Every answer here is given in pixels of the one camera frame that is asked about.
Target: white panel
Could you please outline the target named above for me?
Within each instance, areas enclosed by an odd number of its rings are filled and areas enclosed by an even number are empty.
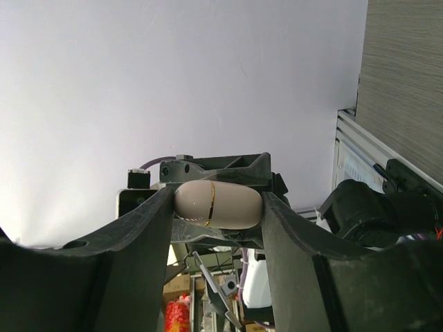
[[[268,151],[295,208],[332,185],[366,0],[0,2],[0,224],[26,246],[113,219],[164,155]]]

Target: gold stripe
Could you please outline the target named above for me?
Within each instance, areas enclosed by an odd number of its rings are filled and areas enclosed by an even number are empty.
[[[208,215],[208,221],[205,223],[205,227],[208,227],[208,225],[211,222],[211,219],[213,217],[213,212],[214,212],[214,201],[215,201],[215,184],[211,181],[210,182],[212,188],[213,188],[213,196],[210,200],[210,209],[209,209],[209,215]]]

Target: white backdrop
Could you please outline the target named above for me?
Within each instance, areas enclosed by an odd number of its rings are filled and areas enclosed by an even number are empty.
[[[0,226],[60,245],[113,220],[126,171],[268,151],[296,208],[332,182],[367,0],[0,1]]]

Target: floor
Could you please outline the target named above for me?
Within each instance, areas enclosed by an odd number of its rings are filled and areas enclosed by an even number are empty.
[[[443,182],[443,2],[369,0],[356,121]]]

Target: screw hole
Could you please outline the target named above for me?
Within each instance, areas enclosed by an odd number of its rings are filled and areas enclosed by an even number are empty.
[[[65,244],[62,249],[74,249],[74,248],[81,248],[81,247],[85,247],[88,243],[86,241],[83,240],[74,240],[71,242],[68,242],[67,244]]]

